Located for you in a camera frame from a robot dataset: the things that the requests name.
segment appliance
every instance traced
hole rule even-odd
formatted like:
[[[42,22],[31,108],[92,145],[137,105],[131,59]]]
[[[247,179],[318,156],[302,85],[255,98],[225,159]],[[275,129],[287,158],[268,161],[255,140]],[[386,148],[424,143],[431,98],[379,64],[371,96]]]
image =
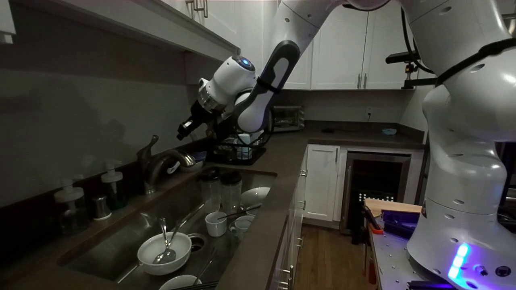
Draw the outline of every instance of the appliance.
[[[347,156],[341,233],[363,225],[365,196],[404,201],[410,154],[350,151]]]
[[[305,127],[304,106],[275,106],[275,132],[302,130]]]

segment blue light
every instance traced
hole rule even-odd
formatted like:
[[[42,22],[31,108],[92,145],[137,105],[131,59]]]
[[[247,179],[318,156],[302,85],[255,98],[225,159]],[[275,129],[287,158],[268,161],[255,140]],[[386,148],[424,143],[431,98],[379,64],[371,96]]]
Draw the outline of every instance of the blue light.
[[[454,267],[462,267],[463,264],[465,264],[465,258],[463,256],[455,256]]]
[[[468,243],[463,243],[457,251],[458,256],[466,256],[468,253],[470,253],[470,245]]]
[[[450,277],[452,280],[455,280],[457,275],[458,275],[458,267],[452,267],[452,269],[449,270],[449,277]]]
[[[470,245],[463,243],[458,250],[457,254],[454,258],[452,267],[449,269],[449,277],[457,282],[458,285],[465,285],[466,280],[462,275],[462,267],[465,266],[466,259],[470,254]]]

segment wooden floor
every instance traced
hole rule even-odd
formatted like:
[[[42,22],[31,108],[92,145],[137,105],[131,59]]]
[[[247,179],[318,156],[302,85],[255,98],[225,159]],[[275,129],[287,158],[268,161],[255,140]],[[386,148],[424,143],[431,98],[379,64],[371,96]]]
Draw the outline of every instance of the wooden floor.
[[[304,225],[295,290],[366,290],[363,248],[339,230]]]

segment dark countertop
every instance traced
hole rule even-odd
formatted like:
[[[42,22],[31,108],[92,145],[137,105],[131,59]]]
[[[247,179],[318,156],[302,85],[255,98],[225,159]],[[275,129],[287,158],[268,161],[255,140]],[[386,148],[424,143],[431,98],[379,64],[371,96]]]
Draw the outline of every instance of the dark countertop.
[[[275,270],[273,266],[284,233],[307,143],[423,150],[421,143],[408,137],[383,137],[378,130],[337,129],[336,134],[321,134],[320,129],[310,127],[302,132],[276,134],[266,145],[266,153],[254,166],[234,166],[244,171],[273,172],[278,179],[275,180],[260,214],[254,221],[228,266],[218,288],[263,290],[268,287],[271,270]],[[196,174],[192,172],[179,174],[163,187],[176,187],[194,177]],[[75,237],[62,238],[50,246],[46,246],[37,254],[13,266],[8,274],[0,274],[0,280],[7,280],[5,277],[23,277],[17,279],[13,285],[8,285],[12,288],[120,288],[113,282],[62,267],[58,266],[58,261],[65,253],[78,248],[78,245],[105,235],[112,227],[121,225],[125,219],[131,217],[142,208],[158,203],[160,198],[163,198],[162,192],[134,198],[129,206],[117,211],[107,222],[94,224]]]

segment white cup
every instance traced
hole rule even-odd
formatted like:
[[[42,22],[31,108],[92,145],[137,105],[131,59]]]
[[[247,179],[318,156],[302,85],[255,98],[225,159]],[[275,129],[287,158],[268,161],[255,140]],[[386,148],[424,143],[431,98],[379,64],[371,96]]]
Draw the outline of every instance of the white cup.
[[[244,233],[247,232],[247,229],[252,225],[255,216],[241,216],[236,219],[236,232],[237,237],[242,240]]]
[[[220,219],[221,216],[226,216],[223,211],[213,211],[207,214],[205,222],[208,229],[208,235],[212,237],[221,237],[228,230],[228,217]]]

